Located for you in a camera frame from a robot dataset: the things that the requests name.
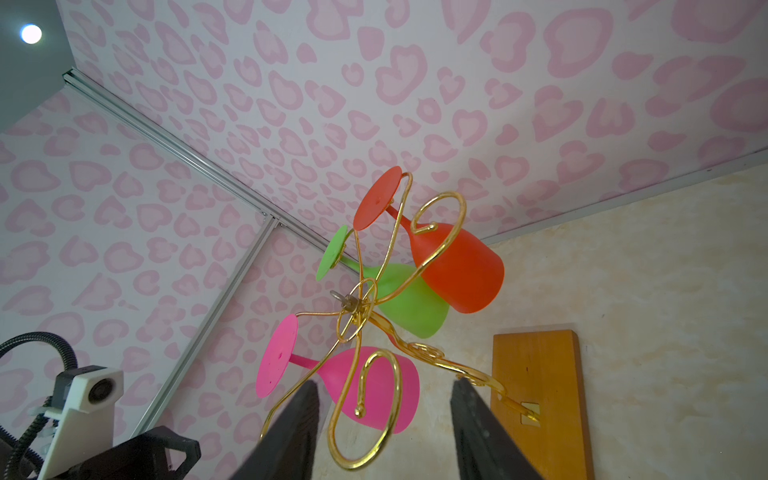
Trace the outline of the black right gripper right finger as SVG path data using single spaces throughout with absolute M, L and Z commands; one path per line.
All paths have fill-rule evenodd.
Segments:
M 542 479 L 467 379 L 454 382 L 450 407 L 461 480 Z

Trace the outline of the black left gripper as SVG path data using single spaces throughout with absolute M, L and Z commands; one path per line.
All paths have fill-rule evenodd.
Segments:
M 155 427 L 65 472 L 66 479 L 184 479 L 201 459 L 200 443 Z

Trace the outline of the red wine glass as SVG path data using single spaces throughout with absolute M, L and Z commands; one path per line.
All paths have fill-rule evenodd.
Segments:
M 385 171 L 358 206 L 353 228 L 363 231 L 383 213 L 389 213 L 396 225 L 406 231 L 416 275 L 454 310 L 463 314 L 483 310 L 499 294 L 505 267 L 499 255 L 463 228 L 467 213 L 465 198 L 455 191 L 441 192 L 408 219 L 400 209 L 392 206 L 402 181 L 411 187 L 413 176 L 398 166 Z M 454 223 L 420 222 L 430 207 L 448 199 L 457 202 L 458 214 Z

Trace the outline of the green wine glass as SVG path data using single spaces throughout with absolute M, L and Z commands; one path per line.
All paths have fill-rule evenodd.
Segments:
M 342 248 L 350 235 L 347 226 L 336 231 L 317 268 L 317 281 L 321 281 L 338 262 L 355 272 L 359 270 L 358 262 L 342 255 Z M 411 265 L 389 262 L 379 277 L 376 299 L 380 300 L 393 293 L 415 270 Z M 377 307 L 390 321 L 421 339 L 430 338 L 440 330 L 450 308 L 422 277 L 415 278 L 398 296 Z

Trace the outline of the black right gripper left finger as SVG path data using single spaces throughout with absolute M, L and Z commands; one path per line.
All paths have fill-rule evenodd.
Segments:
M 231 476 L 235 479 L 310 479 L 319 431 L 319 394 L 308 381 Z

